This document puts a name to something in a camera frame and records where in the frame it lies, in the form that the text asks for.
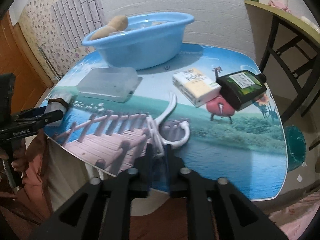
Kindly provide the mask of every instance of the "yellow table top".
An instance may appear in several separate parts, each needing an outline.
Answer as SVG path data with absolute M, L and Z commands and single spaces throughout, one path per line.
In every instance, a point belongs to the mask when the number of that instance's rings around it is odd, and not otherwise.
M 293 28 L 295 28 L 297 31 L 304 34 L 307 38 L 309 38 L 316 46 L 320 48 L 320 33 L 317 32 L 314 28 L 312 28 L 310 25 L 306 24 L 299 18 L 293 16 L 290 13 L 287 13 L 281 9 L 271 7 L 267 4 L 254 2 L 250 0 L 244 0 L 245 4 L 250 4 L 255 7 L 261 8 L 263 10 L 266 10 L 268 12 L 271 12 L 273 15 L 277 15 L 280 19 L 284 20 L 288 24 L 290 24 Z

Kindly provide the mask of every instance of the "hand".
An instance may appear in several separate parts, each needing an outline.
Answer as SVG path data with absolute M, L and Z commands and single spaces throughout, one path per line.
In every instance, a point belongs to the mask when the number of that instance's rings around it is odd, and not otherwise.
M 21 147 L 13 152 L 13 157 L 16 159 L 14 160 L 11 165 L 17 172 L 26 171 L 28 168 L 28 162 L 26 158 L 26 139 L 23 138 L 21 140 Z M 0 148 L 0 158 L 7 160 L 9 157 L 6 152 Z

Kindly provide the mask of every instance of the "beige plush toy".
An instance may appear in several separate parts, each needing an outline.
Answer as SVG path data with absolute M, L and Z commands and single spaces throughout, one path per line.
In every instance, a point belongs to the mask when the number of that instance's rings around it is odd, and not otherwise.
M 123 15 L 115 16 L 111 19 L 108 25 L 96 31 L 91 36 L 90 40 L 92 41 L 108 37 L 110 33 L 123 31 L 126 27 L 128 27 L 128 18 Z

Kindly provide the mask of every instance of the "table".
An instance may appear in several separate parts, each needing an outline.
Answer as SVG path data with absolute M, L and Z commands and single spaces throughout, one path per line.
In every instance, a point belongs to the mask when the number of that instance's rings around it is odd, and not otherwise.
M 125 103 L 79 95 L 76 86 L 87 73 L 104 67 L 107 64 L 100 54 L 90 53 L 59 81 L 42 103 L 45 106 L 49 98 L 66 91 L 74 95 L 60 127 L 45 127 L 46 134 L 72 155 L 112 176 L 131 167 L 134 158 L 143 154 L 148 139 L 146 116 L 158 117 L 168 106 L 172 91 L 178 104 L 160 133 L 170 141 L 179 139 L 183 136 L 179 123 L 189 122 L 190 139 L 176 150 L 185 165 L 210 179 L 227 177 L 252 200 L 277 196 L 287 172 L 287 150 L 271 92 L 267 90 L 262 99 L 235 112 L 230 121 L 221 116 L 224 111 L 233 111 L 223 98 L 215 102 L 218 109 L 218 104 L 223 105 L 222 114 L 209 112 L 205 105 L 194 107 L 172 83 L 175 72 L 190 67 L 213 80 L 216 75 L 244 69 L 259 73 L 252 59 L 228 49 L 184 43 L 170 61 L 137 71 L 142 81 Z M 167 191 L 163 164 L 156 166 L 153 180 L 153 188 Z
M 249 0 L 245 0 L 244 3 L 271 12 L 273 15 L 268 43 L 263 54 L 259 69 L 261 72 L 263 72 L 271 54 L 279 63 L 281 68 L 284 70 L 284 72 L 290 79 L 290 82 L 292 83 L 293 87 L 297 92 L 296 98 L 281 115 L 281 120 L 283 123 L 285 123 L 294 114 L 294 112 L 297 111 L 297 109 L 303 104 L 303 102 L 306 100 L 306 98 L 308 97 L 308 95 L 310 94 L 320 77 L 320 33 L 318 33 L 314 28 L 312 28 L 310 25 L 306 24 L 299 18 L 278 8 L 274 8 L 266 4 Z M 273 45 L 276 39 L 279 24 L 288 28 L 297 36 L 293 38 L 291 41 L 281 46 L 279 49 L 274 50 Z M 297 45 L 297 43 L 301 40 L 307 42 L 317 52 L 317 56 L 310 58 Z M 288 66 L 281 58 L 281 54 L 292 47 L 296 47 L 308 60 L 307 63 L 297 68 L 293 72 L 291 72 L 291 70 L 288 68 Z M 310 69 L 312 69 L 312 71 L 310 72 L 309 77 L 304 86 L 301 87 L 297 79 Z M 314 105 L 319 96 L 320 91 L 316 94 L 315 98 L 308 105 L 308 107 L 302 112 L 302 117 L 310 110 L 310 108 Z

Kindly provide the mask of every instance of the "white and yellow package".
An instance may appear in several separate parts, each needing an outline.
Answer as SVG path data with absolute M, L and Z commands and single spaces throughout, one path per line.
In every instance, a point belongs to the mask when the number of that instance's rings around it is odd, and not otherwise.
M 195 105 L 201 106 L 219 95 L 221 86 L 196 68 L 173 75 L 173 84 Z

